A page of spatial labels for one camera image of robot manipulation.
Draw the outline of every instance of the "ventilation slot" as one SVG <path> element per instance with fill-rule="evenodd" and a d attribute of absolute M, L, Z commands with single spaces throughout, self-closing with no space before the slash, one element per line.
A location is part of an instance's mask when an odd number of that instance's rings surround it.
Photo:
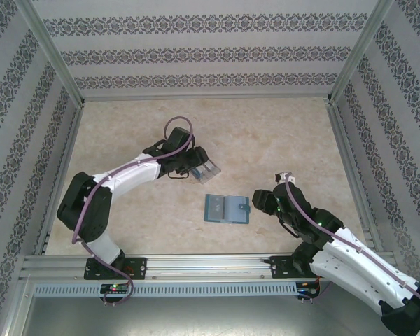
<path fill-rule="evenodd" d="M 40 284 L 35 297 L 87 298 L 99 297 L 101 284 Z M 135 283 L 135 297 L 209 297 L 297 295 L 295 282 L 274 283 Z M 124 294 L 109 294 L 122 297 Z"/>

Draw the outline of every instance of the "patterned wallpaper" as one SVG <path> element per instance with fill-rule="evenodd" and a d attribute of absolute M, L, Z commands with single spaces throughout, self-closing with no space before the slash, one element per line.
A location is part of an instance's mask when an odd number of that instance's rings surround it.
<path fill-rule="evenodd" d="M 377 0 L 38 0 L 86 98 L 329 93 Z"/>
<path fill-rule="evenodd" d="M 76 108 L 24 18 L 0 0 L 0 322 L 48 212 Z"/>
<path fill-rule="evenodd" d="M 382 244 L 420 279 L 420 0 L 392 5 L 338 109 Z"/>

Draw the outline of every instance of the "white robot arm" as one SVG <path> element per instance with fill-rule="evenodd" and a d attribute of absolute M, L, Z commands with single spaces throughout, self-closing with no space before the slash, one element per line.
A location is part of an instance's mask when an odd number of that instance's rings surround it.
<path fill-rule="evenodd" d="M 284 174 L 276 175 L 277 183 Z M 253 196 L 255 208 L 277 216 L 303 239 L 288 267 L 302 276 L 331 280 L 369 305 L 394 334 L 415 336 L 420 331 L 420 282 L 371 251 L 329 211 L 313 208 L 293 182 L 279 183 L 273 191 L 256 190 Z"/>
<path fill-rule="evenodd" d="M 210 162 L 207 153 L 194 143 L 189 131 L 176 127 L 168 139 L 145 149 L 123 166 L 94 176 L 84 172 L 75 175 L 57 211 L 57 217 L 74 231 L 73 243 L 80 237 L 94 256 L 120 269 L 125 254 L 107 230 L 111 204 L 142 183 L 172 172 L 189 175 L 200 166 L 206 167 Z"/>

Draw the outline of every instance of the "floor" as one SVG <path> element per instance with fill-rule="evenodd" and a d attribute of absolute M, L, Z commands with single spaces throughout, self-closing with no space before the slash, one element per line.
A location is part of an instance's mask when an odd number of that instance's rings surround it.
<path fill-rule="evenodd" d="M 363 240 L 322 98 L 88 102 L 63 193 L 78 172 L 97 174 L 135 158 L 177 115 L 192 120 L 197 146 L 221 173 L 204 185 L 163 177 L 123 195 L 108 228 L 126 254 L 292 252 L 301 240 L 253 207 L 247 225 L 204 222 L 207 193 L 251 200 L 255 189 L 273 189 L 282 171 L 294 173 L 313 207 L 333 212 Z M 85 254 L 71 235 L 56 219 L 46 253 Z"/>

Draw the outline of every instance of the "cable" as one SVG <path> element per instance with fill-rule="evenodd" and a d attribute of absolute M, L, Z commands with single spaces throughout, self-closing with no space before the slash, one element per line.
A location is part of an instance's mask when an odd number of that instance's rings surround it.
<path fill-rule="evenodd" d="M 402 286 L 403 288 L 406 288 L 409 292 L 411 292 L 413 295 L 415 295 L 417 298 L 420 299 L 420 294 L 414 290 L 412 287 L 408 286 L 407 283 L 405 283 L 403 280 L 401 280 L 398 276 L 396 276 L 392 271 L 390 271 L 389 269 L 387 269 L 387 267 L 385 267 L 383 264 L 381 264 L 373 255 L 371 255 L 370 253 L 368 253 L 366 250 L 364 250 L 363 248 L 357 246 L 356 244 L 338 236 L 337 234 L 325 229 L 324 227 L 318 225 L 314 220 L 312 220 L 311 217 L 309 217 L 304 211 L 303 209 L 300 207 L 300 205 L 297 203 L 297 201 L 295 200 L 293 194 L 291 193 L 291 189 L 289 187 L 289 177 L 292 176 L 291 173 L 287 173 L 287 175 L 285 175 L 285 184 L 286 184 L 286 191 L 288 192 L 289 198 L 291 200 L 291 202 L 294 204 L 295 208 L 302 214 L 302 216 L 304 216 L 304 218 L 309 221 L 310 224 L 312 224 L 315 228 L 319 229 L 320 231 L 322 231 L 323 233 L 326 233 L 327 235 L 336 238 L 338 240 L 340 240 L 341 242 L 343 242 L 344 244 L 350 246 L 351 248 L 355 249 L 358 253 L 362 253 L 366 258 L 368 258 L 370 261 L 372 261 L 376 266 L 378 266 L 384 273 L 386 273 L 387 275 L 389 275 L 393 280 L 395 280 L 396 282 L 398 282 L 398 284 L 400 286 Z"/>
<path fill-rule="evenodd" d="M 317 300 L 319 300 L 321 297 L 323 297 L 324 295 L 326 295 L 326 293 L 329 291 L 329 289 L 330 289 L 330 287 L 332 286 L 332 282 L 330 281 L 329 283 L 328 283 L 328 285 L 325 287 L 325 289 L 323 290 L 323 292 L 322 293 L 320 293 L 320 291 L 319 291 L 319 295 L 317 295 L 316 297 L 315 297 L 315 299 L 317 299 Z"/>
<path fill-rule="evenodd" d="M 294 232 L 292 232 L 291 229 L 287 227 L 281 219 L 279 219 L 279 223 L 283 227 L 283 229 L 285 229 L 286 231 L 290 233 L 291 236 L 293 236 L 294 238 L 299 238 L 298 234 L 295 234 Z"/>
<path fill-rule="evenodd" d="M 177 119 L 184 119 L 188 123 L 188 125 L 190 126 L 190 136 L 188 137 L 187 141 L 181 147 L 179 147 L 176 150 L 173 150 L 172 152 L 170 152 L 168 154 L 155 156 L 155 157 L 148 157 L 148 158 L 142 159 L 140 161 L 129 162 L 129 163 L 121 166 L 120 168 L 112 171 L 108 176 L 104 177 L 100 182 L 98 182 L 96 184 L 96 186 L 92 189 L 92 191 L 90 191 L 90 194 L 89 194 L 89 196 L 87 197 L 87 199 L 84 203 L 83 210 L 80 213 L 78 222 L 77 222 L 76 227 L 75 227 L 75 231 L 73 232 L 73 237 L 71 238 L 71 243 L 72 244 L 76 244 L 76 242 L 78 241 L 78 234 L 79 234 L 79 231 L 81 230 L 81 226 L 83 224 L 85 213 L 87 212 L 87 209 L 88 209 L 88 207 L 89 207 L 89 205 L 92 201 L 93 195 L 96 193 L 96 191 L 99 189 L 99 187 L 104 182 L 109 181 L 116 174 L 122 172 L 123 170 L 125 170 L 127 168 L 137 166 L 137 165 L 141 165 L 143 163 L 150 162 L 150 161 L 156 161 L 156 160 L 161 160 L 161 159 L 168 158 L 170 156 L 173 156 L 173 155 L 181 152 L 182 150 L 184 150 L 185 148 L 188 147 L 188 145 L 190 144 L 190 142 L 193 138 L 193 125 L 192 125 L 191 121 L 186 117 L 177 116 L 177 117 L 174 117 L 174 118 L 171 118 L 170 120 L 168 120 L 167 124 L 165 125 L 165 127 L 163 129 L 163 136 L 164 136 L 164 138 L 167 139 L 167 128 L 168 128 L 169 124 L 171 124 L 172 121 L 177 120 Z"/>
<path fill-rule="evenodd" d="M 118 302 L 114 302 L 114 303 L 110 303 L 110 302 L 106 301 L 106 296 L 107 296 L 107 294 L 108 294 L 108 293 L 105 293 L 105 294 L 104 294 L 104 297 L 103 297 L 103 301 L 104 301 L 104 304 L 105 304 L 105 305 L 112 305 L 112 306 L 121 305 L 121 304 L 122 304 L 122 303 L 124 303 L 125 301 L 129 300 L 129 298 L 132 296 L 132 293 L 134 292 L 134 282 L 133 282 L 133 280 L 131 279 L 131 277 L 130 277 L 129 275 L 127 275 L 126 273 L 124 273 L 124 272 L 120 271 L 119 269 L 114 268 L 113 266 L 111 266 L 110 264 L 108 264 L 107 262 L 105 262 L 104 260 L 102 260 L 101 258 L 97 257 L 97 256 L 93 253 L 93 251 L 90 249 L 90 247 L 89 247 L 89 246 L 88 246 L 88 245 L 87 245 L 84 241 L 82 241 L 82 240 L 79 240 L 79 239 L 78 239 L 79 232 L 81 231 L 81 226 L 83 225 L 83 221 L 84 221 L 84 216 L 85 216 L 85 213 L 87 212 L 87 209 L 88 209 L 88 207 L 89 207 L 89 205 L 90 205 L 90 203 L 91 203 L 91 201 L 92 201 L 92 198 L 93 198 L 94 194 L 96 193 L 96 191 L 99 189 L 99 187 L 100 187 L 100 186 L 101 186 L 104 182 L 109 181 L 109 180 L 110 180 L 112 177 L 114 177 L 116 174 L 118 174 L 118 173 L 122 172 L 123 170 L 125 170 L 125 169 L 127 169 L 127 168 L 133 167 L 133 166 L 142 165 L 143 163 L 150 162 L 150 161 L 156 161 L 156 160 L 161 160 L 161 159 L 168 158 L 168 157 L 170 157 L 170 156 L 173 156 L 173 155 L 175 155 L 175 154 L 177 154 L 177 153 L 179 153 L 179 152 L 183 151 L 184 149 L 186 149 L 186 148 L 188 147 L 188 145 L 190 144 L 190 142 L 191 142 L 191 141 L 192 141 L 192 139 L 193 139 L 193 124 L 192 124 L 192 123 L 191 123 L 191 121 L 190 121 L 188 118 L 186 118 L 186 117 L 183 117 L 183 116 L 181 116 L 181 115 L 178 115 L 178 116 L 176 116 L 176 117 L 171 118 L 170 120 L 168 120 L 167 124 L 165 125 L 165 127 L 164 127 L 164 129 L 163 129 L 163 136 L 164 136 L 164 138 L 165 138 L 165 139 L 168 139 L 168 137 L 167 137 L 167 129 L 168 129 L 168 126 L 169 126 L 169 124 L 171 124 L 174 120 L 177 120 L 177 119 L 184 119 L 184 120 L 188 123 L 188 125 L 190 126 L 190 136 L 188 137 L 187 141 L 186 141 L 186 142 L 185 142 L 185 143 L 184 143 L 181 147 L 177 148 L 176 150 L 173 150 L 172 152 L 170 152 L 170 153 L 168 153 L 168 154 L 164 154 L 164 155 L 160 155 L 160 156 L 155 156 L 155 157 L 148 157 L 148 158 L 146 158 L 146 159 L 142 159 L 142 160 L 140 160 L 140 161 L 129 162 L 129 163 L 127 163 L 127 164 L 125 164 L 125 165 L 121 166 L 120 168 L 118 168 L 118 169 L 116 169 L 116 170 L 112 171 L 112 172 L 111 172 L 108 176 L 106 176 L 106 177 L 104 177 L 102 180 L 100 180 L 100 181 L 96 184 L 96 186 L 95 186 L 95 187 L 93 187 L 93 189 L 90 191 L 90 194 L 87 196 L 87 199 L 86 199 L 86 201 L 85 201 L 85 203 L 84 203 L 83 209 L 81 210 L 81 213 L 80 213 L 80 216 L 79 216 L 78 222 L 77 222 L 76 227 L 75 227 L 75 230 L 74 230 L 74 232 L 73 232 L 73 237 L 71 238 L 71 243 L 72 243 L 72 244 L 76 244 L 77 242 L 79 242 L 79 241 L 80 241 L 80 242 L 81 242 L 81 244 L 83 245 L 84 249 L 85 249 L 88 253 L 90 253 L 90 254 L 93 256 L 93 258 L 94 258 L 94 259 L 95 259 L 98 263 L 100 263 L 100 264 L 102 264 L 103 266 L 105 266 L 105 267 L 109 268 L 110 270 L 112 270 L 112 271 L 114 271 L 114 272 L 118 273 L 119 275 L 121 275 L 121 276 L 125 277 L 125 278 L 128 280 L 128 284 L 129 284 L 129 286 L 130 286 L 130 288 L 131 288 L 131 289 L 128 291 L 128 294 L 127 294 L 127 295 L 126 295 L 123 299 L 121 299 L 121 300 L 120 300 L 120 301 L 118 301 Z"/>

